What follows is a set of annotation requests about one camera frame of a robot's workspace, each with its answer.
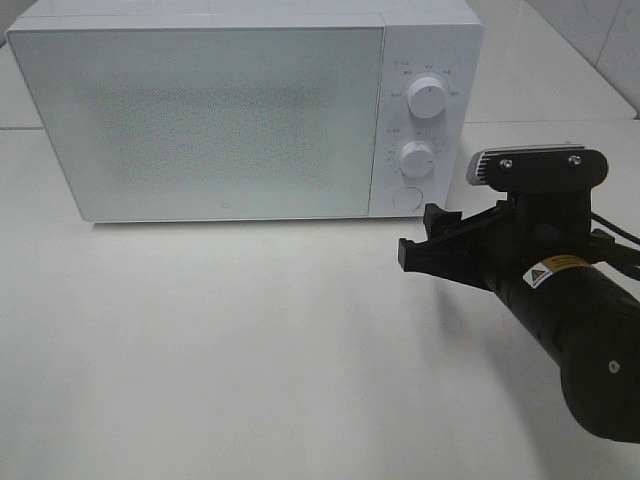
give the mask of white microwave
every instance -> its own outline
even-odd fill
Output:
[[[7,32],[96,222],[443,204],[481,37],[463,0],[40,0]]]

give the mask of power knob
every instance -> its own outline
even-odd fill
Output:
[[[426,75],[414,80],[407,88],[409,110],[418,118],[433,118],[444,110],[447,86],[443,80]]]
[[[402,174],[409,178],[424,177],[436,163],[431,145],[427,142],[409,142],[398,151],[398,164]]]

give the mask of white knob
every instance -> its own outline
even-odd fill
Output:
[[[398,152],[398,163],[403,175],[419,178],[433,170],[436,158],[427,142],[409,142]]]
[[[431,75],[420,77],[407,89],[409,110],[418,118],[432,118],[444,110],[447,87]]]

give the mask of white table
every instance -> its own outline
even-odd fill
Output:
[[[635,110],[524,0],[472,0],[486,27],[467,122],[632,119]],[[8,47],[0,129],[40,120]]]
[[[594,209],[637,232],[639,136],[468,125],[464,148],[588,140]],[[459,167],[450,206],[487,208]],[[0,221],[3,480],[640,475],[492,294],[401,272],[418,220],[93,226],[44,133],[5,131]]]

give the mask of warning label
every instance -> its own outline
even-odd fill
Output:
[[[556,255],[555,257],[549,257],[536,263],[524,272],[522,279],[527,282],[531,288],[538,288],[547,278],[552,277],[555,273],[574,267],[591,267],[591,264],[575,255]]]

